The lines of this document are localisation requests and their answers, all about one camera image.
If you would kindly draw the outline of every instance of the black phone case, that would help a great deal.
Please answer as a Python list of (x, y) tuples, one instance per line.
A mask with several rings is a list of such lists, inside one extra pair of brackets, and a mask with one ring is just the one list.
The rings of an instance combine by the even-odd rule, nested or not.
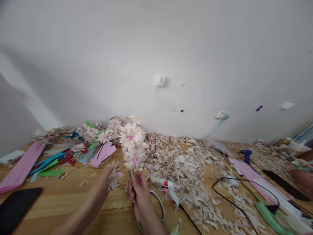
[(33, 202), (42, 192), (42, 188), (19, 190), (0, 205), (0, 234), (12, 234)]

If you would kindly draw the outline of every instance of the purple stain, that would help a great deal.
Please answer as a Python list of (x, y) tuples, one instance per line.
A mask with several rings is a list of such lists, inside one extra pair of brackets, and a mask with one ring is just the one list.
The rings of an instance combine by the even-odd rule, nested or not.
[(259, 108), (257, 108), (255, 111), (260, 111), (260, 109), (263, 108), (263, 105), (261, 105)]

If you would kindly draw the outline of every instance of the green paper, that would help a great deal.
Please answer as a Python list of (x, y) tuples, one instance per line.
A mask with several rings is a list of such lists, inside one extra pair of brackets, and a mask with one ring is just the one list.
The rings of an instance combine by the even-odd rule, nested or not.
[(53, 166), (53, 165), (55, 165), (55, 164), (57, 164), (57, 163), (59, 163), (59, 160), (58, 160), (58, 159), (55, 159), (49, 166), (47, 166), (46, 168), (44, 168), (41, 172), (43, 172), (44, 170), (48, 169), (49, 167), (51, 167), (51, 166)]
[(57, 171), (44, 171), (40, 172), (39, 175), (41, 176), (60, 176), (63, 173), (64, 169), (57, 170)]
[(94, 148), (97, 144), (98, 144), (98, 141), (93, 142), (92, 145), (90, 145), (87, 150)]

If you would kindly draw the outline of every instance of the green cable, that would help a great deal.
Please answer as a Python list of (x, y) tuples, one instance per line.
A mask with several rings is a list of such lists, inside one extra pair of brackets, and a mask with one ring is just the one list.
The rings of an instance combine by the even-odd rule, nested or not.
[(206, 137), (204, 137), (202, 140), (201, 140), (201, 142), (202, 141), (204, 141), (207, 137), (209, 137), (210, 135), (212, 135), (215, 131), (217, 131), (217, 129), (222, 125), (222, 123), (226, 120), (226, 119), (228, 119), (229, 118), (229, 116), (227, 116), (227, 115), (225, 115), (224, 117), (223, 117), (223, 119), (219, 122), (219, 125), (214, 129), (214, 131), (212, 131), (210, 134), (208, 134)]

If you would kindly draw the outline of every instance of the power outlet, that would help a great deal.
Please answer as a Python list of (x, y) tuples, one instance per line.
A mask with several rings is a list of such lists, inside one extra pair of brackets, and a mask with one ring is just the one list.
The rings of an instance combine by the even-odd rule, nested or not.
[(218, 115), (215, 118), (216, 119), (223, 119), (226, 115), (229, 116), (230, 113), (225, 112), (225, 111), (219, 111)]

